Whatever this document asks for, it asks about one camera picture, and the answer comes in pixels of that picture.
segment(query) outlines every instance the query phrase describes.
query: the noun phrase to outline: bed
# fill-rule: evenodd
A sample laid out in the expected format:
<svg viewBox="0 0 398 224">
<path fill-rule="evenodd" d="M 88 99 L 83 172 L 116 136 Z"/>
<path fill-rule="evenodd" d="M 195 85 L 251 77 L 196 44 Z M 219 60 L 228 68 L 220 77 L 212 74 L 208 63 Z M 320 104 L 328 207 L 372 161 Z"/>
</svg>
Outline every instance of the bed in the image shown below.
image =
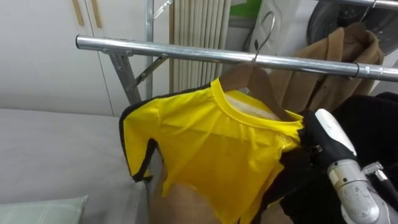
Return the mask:
<svg viewBox="0 0 398 224">
<path fill-rule="evenodd" d="M 118 118 L 0 109 L 0 204 L 89 195 L 82 224 L 148 223 Z"/>
</svg>

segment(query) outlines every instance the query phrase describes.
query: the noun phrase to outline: metal cylinder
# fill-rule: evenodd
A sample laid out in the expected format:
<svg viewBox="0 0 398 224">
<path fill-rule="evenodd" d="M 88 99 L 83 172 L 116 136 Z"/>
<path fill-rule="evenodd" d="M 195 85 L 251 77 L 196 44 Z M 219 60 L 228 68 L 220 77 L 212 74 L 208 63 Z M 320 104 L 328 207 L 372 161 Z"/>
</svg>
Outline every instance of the metal cylinder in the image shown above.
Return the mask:
<svg viewBox="0 0 398 224">
<path fill-rule="evenodd" d="M 350 220 L 360 224 L 377 221 L 380 209 L 371 195 L 374 190 L 356 161 L 337 161 L 329 166 L 328 175 Z"/>
<path fill-rule="evenodd" d="M 398 10 L 398 1 L 391 0 L 320 0 L 357 6 L 367 6 L 380 9 Z"/>
<path fill-rule="evenodd" d="M 230 50 L 184 47 L 179 45 L 156 44 L 85 35 L 78 35 L 76 37 L 76 46 L 79 49 L 97 50 L 107 53 L 115 52 L 117 54 L 125 54 L 126 51 L 131 51 L 135 55 L 148 55 L 154 57 L 166 55 L 169 58 L 218 63 L 251 62 L 256 56 L 251 53 L 234 52 Z M 380 65 L 330 62 L 270 55 L 258 55 L 256 63 L 267 68 L 398 82 L 398 69 L 382 67 Z"/>
</svg>

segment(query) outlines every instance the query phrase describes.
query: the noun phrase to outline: metal rail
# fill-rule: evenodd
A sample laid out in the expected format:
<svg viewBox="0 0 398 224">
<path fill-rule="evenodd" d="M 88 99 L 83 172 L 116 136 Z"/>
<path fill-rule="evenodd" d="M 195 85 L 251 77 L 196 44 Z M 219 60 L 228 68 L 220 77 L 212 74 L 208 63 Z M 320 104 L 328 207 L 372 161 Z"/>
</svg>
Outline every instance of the metal rail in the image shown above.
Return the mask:
<svg viewBox="0 0 398 224">
<path fill-rule="evenodd" d="M 168 58 L 199 60 L 218 63 L 251 62 L 255 54 L 230 50 L 183 47 L 170 44 L 156 44 L 134 40 L 111 39 L 78 35 L 76 46 L 84 50 L 102 51 L 131 56 L 146 55 Z M 302 72 L 324 73 L 356 78 L 370 78 L 398 82 L 398 69 L 362 63 L 329 62 L 293 57 L 258 55 L 256 63 L 267 68 L 278 68 Z"/>
<path fill-rule="evenodd" d="M 330 1 L 342 4 L 353 4 L 359 6 L 367 6 L 380 9 L 391 9 L 398 10 L 398 1 L 392 0 L 319 0 L 319 1 Z"/>
</svg>

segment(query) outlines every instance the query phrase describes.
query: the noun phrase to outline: chrome pole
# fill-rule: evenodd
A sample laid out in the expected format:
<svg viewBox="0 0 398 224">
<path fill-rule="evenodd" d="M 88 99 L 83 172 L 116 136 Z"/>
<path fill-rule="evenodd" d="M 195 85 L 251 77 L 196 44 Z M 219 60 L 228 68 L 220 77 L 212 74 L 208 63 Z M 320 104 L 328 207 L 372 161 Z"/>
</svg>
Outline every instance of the chrome pole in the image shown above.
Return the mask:
<svg viewBox="0 0 398 224">
<path fill-rule="evenodd" d="M 145 34 L 146 41 L 154 41 L 154 0 L 146 0 L 145 6 Z M 154 61 L 154 58 L 150 55 L 146 57 L 145 67 L 149 67 Z M 146 78 L 146 99 L 151 99 L 153 94 L 154 79 L 152 73 L 148 74 Z"/>
<path fill-rule="evenodd" d="M 79 49 L 99 50 L 104 53 L 115 52 L 125 54 L 126 52 L 132 52 L 136 55 L 149 55 L 153 57 L 164 55 L 169 58 L 216 63 L 251 62 L 255 57 L 255 54 L 246 52 L 184 47 L 179 45 L 156 44 L 152 42 L 110 39 L 85 35 L 78 35 L 76 37 L 76 45 Z M 397 68 L 383 67 L 380 65 L 329 62 L 324 60 L 270 55 L 258 55 L 256 63 L 267 68 L 398 82 Z"/>
<path fill-rule="evenodd" d="M 380 9 L 398 10 L 398 1 L 392 0 L 319 0 L 342 4 L 352 4 L 358 6 L 367 6 Z"/>
</svg>

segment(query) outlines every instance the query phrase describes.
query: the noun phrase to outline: metal hanger hook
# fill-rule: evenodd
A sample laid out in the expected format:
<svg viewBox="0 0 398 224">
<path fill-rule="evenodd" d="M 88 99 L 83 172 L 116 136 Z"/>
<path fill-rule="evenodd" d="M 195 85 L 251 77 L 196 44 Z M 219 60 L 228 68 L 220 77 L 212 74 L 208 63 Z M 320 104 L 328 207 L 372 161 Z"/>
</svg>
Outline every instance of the metal hanger hook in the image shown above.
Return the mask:
<svg viewBox="0 0 398 224">
<path fill-rule="evenodd" d="M 261 19 L 260 26 L 266 21 L 266 19 L 267 19 L 270 15 L 272 15 L 271 28 L 269 29 L 269 33 L 268 33 L 266 39 L 261 43 L 261 45 L 260 45 L 259 48 L 257 49 L 256 56 L 254 56 L 252 62 L 256 62 L 257 56 L 259 55 L 260 50 L 261 50 L 262 47 L 267 43 L 268 39 L 271 37 L 272 31 L 274 30 L 274 26 L 275 26 L 275 14 L 274 14 L 274 11 L 269 11 L 269 12 L 267 12 L 267 14 Z"/>
</svg>

